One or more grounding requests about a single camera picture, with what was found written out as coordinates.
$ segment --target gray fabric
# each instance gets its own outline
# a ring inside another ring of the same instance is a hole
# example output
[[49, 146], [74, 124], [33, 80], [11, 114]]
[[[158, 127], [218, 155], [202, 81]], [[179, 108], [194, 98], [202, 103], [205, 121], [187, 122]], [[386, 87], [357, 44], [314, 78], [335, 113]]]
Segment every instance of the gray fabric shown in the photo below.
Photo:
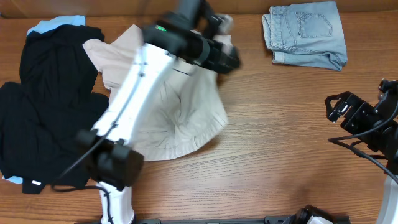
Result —
[[347, 49], [336, 3], [317, 2], [276, 6], [262, 25], [274, 63], [341, 71]]

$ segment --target light blue cloth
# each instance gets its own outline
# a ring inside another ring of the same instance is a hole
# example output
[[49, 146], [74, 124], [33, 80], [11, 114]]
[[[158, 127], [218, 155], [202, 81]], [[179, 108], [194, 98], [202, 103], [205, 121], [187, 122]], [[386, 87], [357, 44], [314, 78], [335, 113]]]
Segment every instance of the light blue cloth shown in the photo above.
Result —
[[14, 184], [22, 184], [24, 179], [22, 177], [17, 177], [17, 176], [12, 176], [8, 179], [6, 179], [4, 176], [2, 177], [4, 180], [8, 180]]
[[347, 49], [336, 3], [276, 6], [262, 17], [267, 48], [274, 63], [341, 71]]
[[70, 24], [74, 26], [86, 25], [86, 19], [84, 16], [58, 16], [49, 21], [40, 21], [37, 26], [30, 28], [26, 35], [29, 35], [32, 31], [36, 31], [43, 34], [47, 31], [54, 30], [60, 25]]

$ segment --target wooden table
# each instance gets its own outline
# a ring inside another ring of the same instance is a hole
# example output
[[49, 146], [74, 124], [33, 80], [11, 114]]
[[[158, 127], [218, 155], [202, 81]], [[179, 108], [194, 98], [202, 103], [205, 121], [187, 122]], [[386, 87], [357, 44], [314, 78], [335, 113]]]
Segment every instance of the wooden table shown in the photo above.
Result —
[[[312, 204], [353, 223], [375, 223], [386, 176], [369, 161], [328, 143], [344, 132], [326, 118], [328, 95], [352, 91], [377, 103], [381, 78], [398, 77], [398, 12], [342, 13], [348, 64], [342, 72], [273, 65], [261, 15], [233, 16], [241, 69], [220, 78], [228, 127], [203, 149], [146, 162], [133, 191], [138, 218], [262, 218]], [[0, 84], [19, 81], [26, 31], [39, 19], [0, 20]], [[91, 17], [112, 42], [135, 17]], [[98, 76], [94, 91], [108, 93]], [[99, 219], [96, 190], [40, 195], [0, 180], [0, 223]]]

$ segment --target green light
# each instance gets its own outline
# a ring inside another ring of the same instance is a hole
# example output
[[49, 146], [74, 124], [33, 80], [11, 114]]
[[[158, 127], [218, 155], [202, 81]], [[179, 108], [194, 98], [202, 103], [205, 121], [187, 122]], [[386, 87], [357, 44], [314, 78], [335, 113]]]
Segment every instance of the green light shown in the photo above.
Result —
[[166, 29], [164, 29], [163, 27], [161, 27], [161, 26], [159, 26], [159, 25], [156, 25], [155, 28], [158, 29], [158, 30], [161, 30], [161, 31], [163, 31], [163, 32], [166, 32], [166, 31], [167, 31]]

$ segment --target beige garment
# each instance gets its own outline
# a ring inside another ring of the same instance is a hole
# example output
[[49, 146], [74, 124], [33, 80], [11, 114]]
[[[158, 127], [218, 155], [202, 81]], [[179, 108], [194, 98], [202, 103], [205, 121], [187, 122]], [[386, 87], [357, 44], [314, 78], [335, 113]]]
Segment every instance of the beige garment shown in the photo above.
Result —
[[[216, 36], [231, 45], [231, 36]], [[130, 27], [112, 44], [91, 39], [83, 44], [89, 58], [103, 73], [104, 85], [116, 96], [133, 56], [142, 43], [141, 30]], [[218, 94], [217, 74], [178, 60], [156, 93], [153, 107], [142, 122], [134, 150], [147, 161], [175, 159], [201, 148], [228, 123]]]

